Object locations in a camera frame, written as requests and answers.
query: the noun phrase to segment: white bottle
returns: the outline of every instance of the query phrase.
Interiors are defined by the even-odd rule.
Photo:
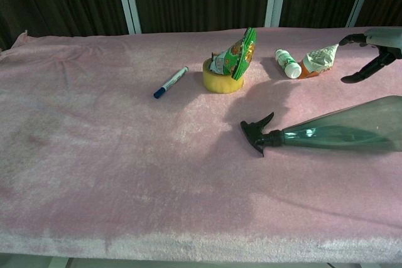
[[[289,78],[298,78],[302,73],[301,66],[296,63],[295,59],[286,50],[277,50],[275,59]]]

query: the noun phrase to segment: tape roll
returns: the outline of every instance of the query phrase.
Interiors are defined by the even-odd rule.
[[[202,78],[206,89],[216,94],[229,94],[243,86],[244,76],[236,81],[232,79],[231,75],[218,75],[209,70],[210,63],[209,58],[204,61],[202,66]]]

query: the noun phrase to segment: green snack bag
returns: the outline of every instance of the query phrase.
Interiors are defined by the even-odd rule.
[[[248,28],[243,38],[228,50],[212,54],[209,70],[219,75],[232,75],[234,80],[239,80],[250,65],[255,44],[256,30]]]

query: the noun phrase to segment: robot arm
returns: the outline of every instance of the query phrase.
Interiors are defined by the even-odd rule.
[[[371,28],[364,34],[352,34],[343,38],[339,45],[348,43],[368,44],[378,48],[379,56],[369,62],[360,71],[343,77],[344,83],[357,83],[370,77],[395,59],[402,59],[402,28]]]

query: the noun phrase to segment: marker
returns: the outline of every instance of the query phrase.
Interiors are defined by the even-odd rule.
[[[182,69],[180,69],[178,72],[176,72],[176,74],[174,76],[172,76],[172,78],[167,81],[165,84],[163,84],[163,86],[153,94],[153,96],[158,99],[160,98],[174,83],[177,82],[177,80],[179,78],[181,78],[182,76],[184,76],[184,74],[188,72],[188,67],[184,67]]]

